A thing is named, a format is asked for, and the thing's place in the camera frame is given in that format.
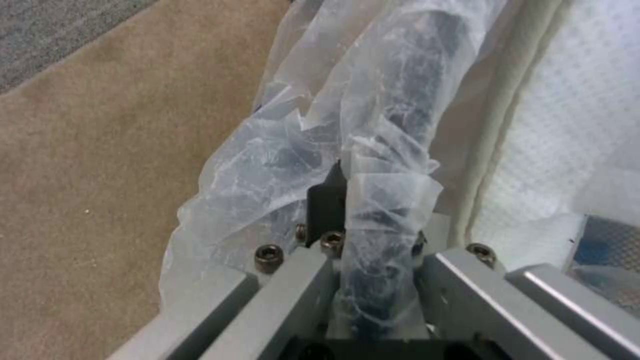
floor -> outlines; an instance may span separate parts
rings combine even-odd
[[[153,318],[175,212],[287,6],[159,0],[0,96],[0,358],[104,358]]]

metal plate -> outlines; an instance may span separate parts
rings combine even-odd
[[[416,278],[441,338],[493,340],[514,359],[606,358],[463,249],[426,257]]]
[[[640,358],[640,322],[552,266],[524,268],[506,279],[608,356]]]

white fabric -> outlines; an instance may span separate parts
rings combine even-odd
[[[555,22],[513,99],[468,234],[508,270],[561,266],[584,212],[640,218],[640,1],[565,2]]]

plastic wrap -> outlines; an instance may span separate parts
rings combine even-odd
[[[429,145],[503,4],[389,6],[349,50],[349,65],[337,68],[339,76],[332,74],[324,87],[339,99],[349,179],[336,313],[356,337],[405,337],[403,330],[419,327],[411,247],[442,189],[429,176],[436,167]]]
[[[274,41],[278,48],[269,66],[278,70],[265,73],[259,109],[207,160],[198,194],[178,210],[180,224],[167,246],[159,283],[163,307],[207,276],[212,262],[251,272],[246,265],[257,246],[291,249],[307,188],[320,183],[339,157],[337,119],[302,129],[300,111],[384,1],[324,0],[308,25],[307,15],[300,14],[313,12],[317,1],[297,3]],[[278,65],[292,24],[306,31]]]
[[[308,26],[287,17],[283,26],[306,31],[284,58],[289,45],[272,51],[270,66],[279,65],[265,74],[259,109],[207,161],[198,195],[180,208],[163,305],[213,263],[252,271],[261,243],[291,250],[307,188],[340,158],[349,183],[337,322],[358,337],[424,332],[410,249],[442,189],[428,149],[503,5],[325,0]],[[289,44],[283,32],[276,44]]]

screw head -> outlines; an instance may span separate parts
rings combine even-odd
[[[327,231],[320,236],[320,248],[330,259],[341,257],[343,244],[344,234],[340,231]]]
[[[267,244],[255,250],[253,260],[258,271],[264,272],[265,274],[272,274],[278,270],[278,267],[282,264],[284,253],[278,245]]]
[[[475,255],[476,258],[482,261],[486,266],[494,268],[497,257],[493,252],[493,249],[481,243],[471,243],[467,245],[467,251]]]
[[[297,224],[296,225],[296,240],[299,243],[305,242],[307,239],[307,225],[306,224]]]

